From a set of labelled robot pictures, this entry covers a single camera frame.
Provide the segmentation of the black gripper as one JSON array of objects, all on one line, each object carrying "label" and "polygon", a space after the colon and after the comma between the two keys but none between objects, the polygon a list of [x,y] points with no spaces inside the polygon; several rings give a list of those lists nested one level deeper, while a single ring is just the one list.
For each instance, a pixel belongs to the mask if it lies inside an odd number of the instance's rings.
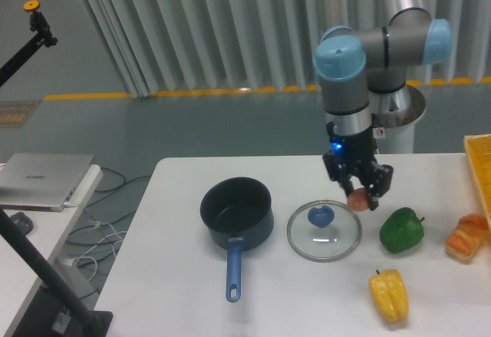
[{"label": "black gripper", "polygon": [[346,197],[354,191],[351,177],[357,177],[367,191],[369,209],[375,211],[390,189],[394,168],[377,162],[372,126],[353,135],[336,134],[334,127],[334,122],[326,125],[331,149],[322,157],[328,176],[341,185]]}]

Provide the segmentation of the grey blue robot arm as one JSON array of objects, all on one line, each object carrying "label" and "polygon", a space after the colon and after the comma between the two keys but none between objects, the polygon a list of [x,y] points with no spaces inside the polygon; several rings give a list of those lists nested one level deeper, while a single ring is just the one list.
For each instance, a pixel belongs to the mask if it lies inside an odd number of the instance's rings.
[{"label": "grey blue robot arm", "polygon": [[370,210],[390,189],[394,172],[377,162],[376,131],[420,117],[406,70],[443,63],[453,48],[450,23],[433,18],[426,0],[384,1],[387,25],[367,30],[334,26],[312,53],[331,144],[323,156],[326,170],[348,196],[354,192],[351,178],[358,178]]}]

